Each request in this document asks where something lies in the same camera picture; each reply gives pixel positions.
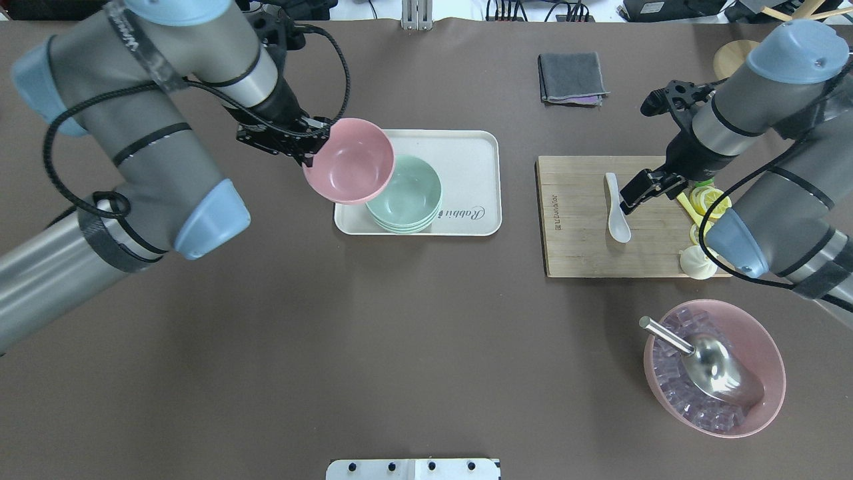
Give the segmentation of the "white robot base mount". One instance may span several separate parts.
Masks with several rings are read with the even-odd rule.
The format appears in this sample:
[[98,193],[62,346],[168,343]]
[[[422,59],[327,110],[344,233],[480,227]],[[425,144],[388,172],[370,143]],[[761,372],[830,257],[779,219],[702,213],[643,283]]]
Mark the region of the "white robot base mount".
[[500,479],[498,459],[408,458],[338,459],[326,479]]

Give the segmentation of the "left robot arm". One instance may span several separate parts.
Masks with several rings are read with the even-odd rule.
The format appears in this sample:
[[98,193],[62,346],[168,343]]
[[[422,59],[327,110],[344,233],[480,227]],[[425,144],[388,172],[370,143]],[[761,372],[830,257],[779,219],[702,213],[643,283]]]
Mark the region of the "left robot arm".
[[[3,351],[169,251],[197,259],[250,224],[174,92],[210,92],[241,141],[311,166],[336,119],[308,115],[283,77],[303,33],[322,29],[234,1],[110,1],[18,58],[13,85],[48,124],[43,166],[71,206],[2,258]],[[122,184],[74,195],[55,169],[58,134],[94,137]]]

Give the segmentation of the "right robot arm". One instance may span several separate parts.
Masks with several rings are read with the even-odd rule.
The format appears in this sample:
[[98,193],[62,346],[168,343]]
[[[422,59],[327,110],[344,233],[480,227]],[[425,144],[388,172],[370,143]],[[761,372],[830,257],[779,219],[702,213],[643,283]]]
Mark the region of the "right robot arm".
[[664,163],[620,192],[633,213],[659,195],[674,199],[712,180],[773,131],[790,144],[728,189],[733,206],[701,246],[735,276],[822,304],[851,326],[851,233],[829,213],[851,204],[851,46],[813,19],[777,25],[731,76],[709,84],[671,81],[651,92],[643,115],[669,113],[678,133]]

